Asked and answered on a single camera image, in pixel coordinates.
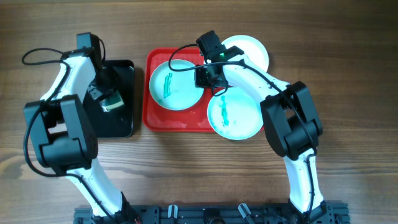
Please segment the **green yellow sponge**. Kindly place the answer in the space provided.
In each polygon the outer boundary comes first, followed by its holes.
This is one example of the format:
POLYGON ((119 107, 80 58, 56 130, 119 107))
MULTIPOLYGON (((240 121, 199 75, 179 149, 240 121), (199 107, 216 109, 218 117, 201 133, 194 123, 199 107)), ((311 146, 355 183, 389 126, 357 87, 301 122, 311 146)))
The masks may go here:
POLYGON ((119 91, 113 92, 107 98, 100 101, 99 105, 101 106, 104 112, 110 112, 112 110, 118 109, 124 106, 124 101, 119 93, 119 91))

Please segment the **light blue plate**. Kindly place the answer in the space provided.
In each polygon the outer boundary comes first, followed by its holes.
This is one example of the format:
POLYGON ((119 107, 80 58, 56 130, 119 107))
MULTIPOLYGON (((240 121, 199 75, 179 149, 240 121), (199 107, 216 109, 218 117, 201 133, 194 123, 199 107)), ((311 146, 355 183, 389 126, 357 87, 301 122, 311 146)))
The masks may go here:
POLYGON ((213 96, 207 117, 214 131, 230 140, 251 138, 263 128, 259 104, 238 87, 213 96))
POLYGON ((150 76, 149 91, 159 106, 180 111, 198 103, 204 89, 195 86, 193 70, 175 72, 164 62, 150 76))

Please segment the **light blue plate front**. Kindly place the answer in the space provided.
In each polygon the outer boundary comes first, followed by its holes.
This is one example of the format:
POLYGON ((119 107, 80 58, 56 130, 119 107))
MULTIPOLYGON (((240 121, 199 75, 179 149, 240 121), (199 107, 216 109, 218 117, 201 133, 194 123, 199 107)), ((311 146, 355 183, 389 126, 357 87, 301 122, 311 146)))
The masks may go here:
POLYGON ((230 140, 251 138, 263 128, 259 104, 238 87, 213 96, 207 117, 214 131, 230 140))

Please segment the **white plate with green stain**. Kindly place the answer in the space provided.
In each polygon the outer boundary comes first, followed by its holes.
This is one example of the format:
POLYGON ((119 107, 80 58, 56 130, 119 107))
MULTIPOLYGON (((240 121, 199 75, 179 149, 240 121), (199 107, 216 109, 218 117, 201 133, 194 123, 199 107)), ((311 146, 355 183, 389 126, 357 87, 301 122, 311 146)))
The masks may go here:
POLYGON ((227 49, 232 46, 237 46, 244 51, 252 63, 265 72, 268 71, 269 54, 264 45, 254 37, 248 35, 234 35, 222 41, 222 44, 225 45, 227 49))

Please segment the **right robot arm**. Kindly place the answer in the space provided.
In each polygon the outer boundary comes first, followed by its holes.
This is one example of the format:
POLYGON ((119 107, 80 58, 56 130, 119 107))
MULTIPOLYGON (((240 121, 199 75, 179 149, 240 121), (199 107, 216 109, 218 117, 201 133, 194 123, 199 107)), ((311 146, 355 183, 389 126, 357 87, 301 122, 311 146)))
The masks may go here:
POLYGON ((290 203, 307 223, 313 221, 324 201, 315 165, 323 126, 309 89, 303 82, 289 84, 270 75, 267 50, 251 36, 220 40, 211 30, 196 45, 205 60, 197 70, 210 80, 221 76, 259 103, 267 141, 285 162, 290 203))

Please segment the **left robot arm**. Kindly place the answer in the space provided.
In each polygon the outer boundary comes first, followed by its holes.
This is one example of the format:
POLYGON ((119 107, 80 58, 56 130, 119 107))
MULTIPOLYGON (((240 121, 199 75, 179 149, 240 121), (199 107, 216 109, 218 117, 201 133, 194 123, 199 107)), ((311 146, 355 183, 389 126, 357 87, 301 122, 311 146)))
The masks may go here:
POLYGON ((49 178, 64 177, 90 207, 75 212, 75 223, 139 223, 138 213, 106 175, 98 160, 98 140, 134 132, 134 64, 106 60, 103 41, 78 34, 77 48, 63 52, 49 91, 25 105, 24 149, 32 146, 49 178))

